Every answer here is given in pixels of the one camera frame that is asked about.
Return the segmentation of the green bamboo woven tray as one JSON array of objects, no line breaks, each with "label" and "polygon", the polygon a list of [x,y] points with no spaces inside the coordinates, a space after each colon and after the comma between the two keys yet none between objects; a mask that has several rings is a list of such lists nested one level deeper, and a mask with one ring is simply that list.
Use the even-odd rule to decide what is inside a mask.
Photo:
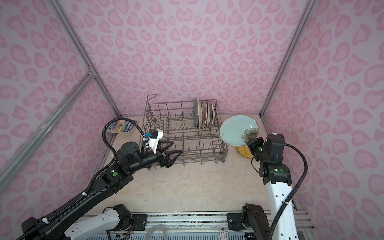
[{"label": "green bamboo woven tray", "polygon": [[240,156],[250,160],[253,158],[253,155],[250,152],[249,147],[247,145],[238,146],[238,147],[235,147],[235,149]]}]

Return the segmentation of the pale green plate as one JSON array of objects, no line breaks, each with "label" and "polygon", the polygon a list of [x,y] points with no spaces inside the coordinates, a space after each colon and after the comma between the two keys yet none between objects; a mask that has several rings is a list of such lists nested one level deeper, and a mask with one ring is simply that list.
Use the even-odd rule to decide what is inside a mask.
[{"label": "pale green plate", "polygon": [[220,137],[228,145],[244,146],[251,137],[257,138],[259,126],[253,118],[236,115],[224,120],[220,126]]}]

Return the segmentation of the cat and stars plate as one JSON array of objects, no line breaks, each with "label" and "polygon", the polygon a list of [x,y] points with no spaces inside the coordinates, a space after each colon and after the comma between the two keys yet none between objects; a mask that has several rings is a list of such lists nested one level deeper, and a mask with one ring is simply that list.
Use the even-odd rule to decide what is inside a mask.
[{"label": "cat and stars plate", "polygon": [[201,101],[199,99],[197,99],[197,113],[198,113],[198,129],[200,129],[202,127],[202,105],[201,105]]}]

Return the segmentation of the cream floral plate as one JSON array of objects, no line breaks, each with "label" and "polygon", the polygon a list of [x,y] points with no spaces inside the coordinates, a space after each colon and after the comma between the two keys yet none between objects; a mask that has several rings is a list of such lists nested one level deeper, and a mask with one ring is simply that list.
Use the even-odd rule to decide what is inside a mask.
[{"label": "cream floral plate", "polygon": [[208,128],[210,129],[212,125],[214,124],[214,114],[215,114],[215,109],[213,102],[211,100],[208,100]]}]

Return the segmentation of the white plate orange sunburst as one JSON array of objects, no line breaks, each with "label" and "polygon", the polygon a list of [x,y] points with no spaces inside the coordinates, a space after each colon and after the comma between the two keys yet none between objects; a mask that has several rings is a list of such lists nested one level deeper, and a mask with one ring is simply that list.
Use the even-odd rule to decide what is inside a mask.
[{"label": "white plate orange sunburst", "polygon": [[206,129],[208,125],[208,102],[202,102],[202,129]]}]

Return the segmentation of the grey-blue plate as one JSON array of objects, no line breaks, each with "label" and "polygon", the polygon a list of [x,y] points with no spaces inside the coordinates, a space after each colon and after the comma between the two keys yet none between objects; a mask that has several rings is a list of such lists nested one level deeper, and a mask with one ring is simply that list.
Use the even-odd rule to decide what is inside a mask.
[{"label": "grey-blue plate", "polygon": [[193,107],[193,120],[194,120],[194,129],[199,128],[199,111],[198,111],[198,99],[194,99],[194,107]]}]

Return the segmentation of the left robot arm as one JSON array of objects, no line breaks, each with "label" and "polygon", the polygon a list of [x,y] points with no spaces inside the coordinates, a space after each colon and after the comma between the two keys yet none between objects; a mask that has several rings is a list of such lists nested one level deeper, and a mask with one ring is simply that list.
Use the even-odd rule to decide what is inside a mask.
[{"label": "left robot arm", "polygon": [[135,142],[127,142],[117,151],[117,156],[90,180],[88,186],[73,199],[36,219],[29,218],[22,223],[20,240],[84,240],[102,231],[121,228],[132,230],[130,212],[123,205],[117,205],[108,212],[93,219],[79,222],[79,219],[103,200],[119,192],[134,178],[134,173],[148,169],[154,164],[170,168],[181,150],[170,150],[174,143],[160,141],[154,151],[141,151]]}]

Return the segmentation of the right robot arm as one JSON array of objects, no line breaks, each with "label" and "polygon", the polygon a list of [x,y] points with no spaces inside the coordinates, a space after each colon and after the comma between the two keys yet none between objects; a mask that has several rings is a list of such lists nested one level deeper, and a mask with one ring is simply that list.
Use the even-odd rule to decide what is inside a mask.
[{"label": "right robot arm", "polygon": [[282,134],[248,140],[247,146],[259,162],[259,175],[271,201],[272,223],[259,205],[245,204],[242,225],[254,232],[257,240],[298,240],[292,199],[297,188],[292,187],[291,171],[283,163],[284,148],[288,147]]}]

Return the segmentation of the colourful book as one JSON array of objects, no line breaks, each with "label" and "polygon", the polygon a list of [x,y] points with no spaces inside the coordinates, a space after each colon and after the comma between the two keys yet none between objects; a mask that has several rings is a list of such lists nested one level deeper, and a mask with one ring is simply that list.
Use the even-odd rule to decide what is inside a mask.
[{"label": "colourful book", "polygon": [[111,123],[107,128],[107,133],[126,134],[131,135],[136,127],[128,121],[118,120]]}]

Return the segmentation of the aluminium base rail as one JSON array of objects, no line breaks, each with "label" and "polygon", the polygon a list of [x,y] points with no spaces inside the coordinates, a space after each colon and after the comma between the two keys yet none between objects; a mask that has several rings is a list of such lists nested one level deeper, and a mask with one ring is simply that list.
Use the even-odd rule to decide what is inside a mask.
[{"label": "aluminium base rail", "polygon": [[253,230],[240,223],[241,213],[141,212],[133,213],[132,230],[117,227],[118,214],[87,213],[64,232],[69,240],[253,240]]}]

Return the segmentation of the grey metal frame post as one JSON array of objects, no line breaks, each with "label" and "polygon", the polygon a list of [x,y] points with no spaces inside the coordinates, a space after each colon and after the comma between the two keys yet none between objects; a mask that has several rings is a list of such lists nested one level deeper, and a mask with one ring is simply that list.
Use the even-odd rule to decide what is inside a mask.
[{"label": "grey metal frame post", "polygon": [[89,72],[95,76],[95,81],[96,81],[98,87],[100,88],[101,92],[103,93],[104,97],[106,98],[107,103],[113,109],[116,116],[121,117],[122,116],[121,111],[119,110],[117,104],[113,100],[112,95],[109,93],[106,84],[103,82],[98,70],[96,69],[96,66],[92,62],[89,53],[87,52],[84,44],[82,43],[80,37],[78,36],[77,32],[75,31],[73,25],[71,24],[71,21],[70,21],[68,15],[66,14],[63,6],[61,5],[60,1],[49,0],[49,1],[47,1],[47,3],[51,6],[54,14],[56,15],[60,24],[62,25],[65,32],[67,33],[73,46],[75,47],[78,54],[80,55],[80,58],[83,60],[83,62],[87,66]]}]

